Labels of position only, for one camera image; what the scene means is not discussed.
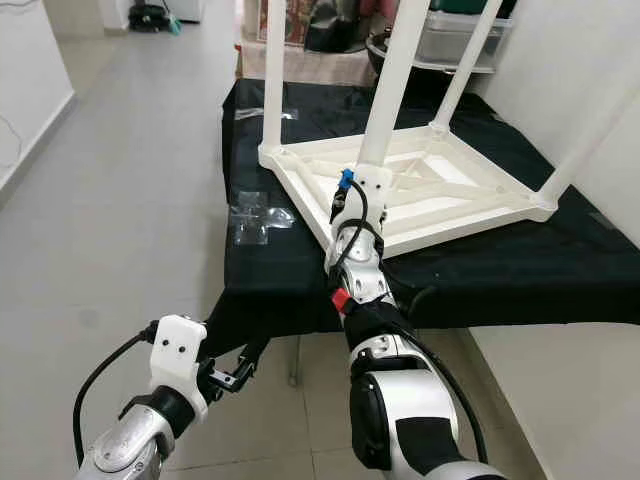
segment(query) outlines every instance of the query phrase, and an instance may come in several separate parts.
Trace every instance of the plastic storage box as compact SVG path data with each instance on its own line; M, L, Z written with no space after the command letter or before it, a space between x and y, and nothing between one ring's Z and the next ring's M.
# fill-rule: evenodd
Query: plastic storage box
M478 23L479 15L429 12L416 50L416 61L457 66ZM477 64L493 68L500 40L511 29L510 19L496 19Z

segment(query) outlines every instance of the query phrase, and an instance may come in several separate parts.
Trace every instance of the black tablecloth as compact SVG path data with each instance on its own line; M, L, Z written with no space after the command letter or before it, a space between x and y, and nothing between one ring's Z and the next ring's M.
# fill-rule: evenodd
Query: black tablecloth
M412 88L397 128L427 124L442 92ZM285 143L363 133L373 91L287 84ZM323 251L276 177L258 165L262 116L235 113L263 104L263 82L239 80L225 102L223 167L228 200L240 191L268 192L270 206L291 209L290 229L270 229L268 245L234 245L227 235L225 290L208 322L209 347L220 353L256 332L273 336L331 331L339 321L328 299ZM521 182L537 189L552 168L515 128L476 95L465 94L453 132ZM543 224L524 221L389 259L388 268L418 287L397 293L413 302L416 327L640 319L640 252L570 188Z

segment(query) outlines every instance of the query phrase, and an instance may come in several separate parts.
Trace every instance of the white plastic frame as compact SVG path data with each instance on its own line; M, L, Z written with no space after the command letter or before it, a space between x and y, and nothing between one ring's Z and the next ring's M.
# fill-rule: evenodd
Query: white plastic frame
M594 135L585 137L538 192L451 133L451 117L502 3L489 0L435 119L424 127L393 130L429 10L429 1L402 0L365 134L282 145L286 3L269 1L259 159L276 174L325 249L332 242L331 201L344 168L370 164L391 170L383 233L385 257L392 257L520 220L546 221L620 116L619 108L603 112Z

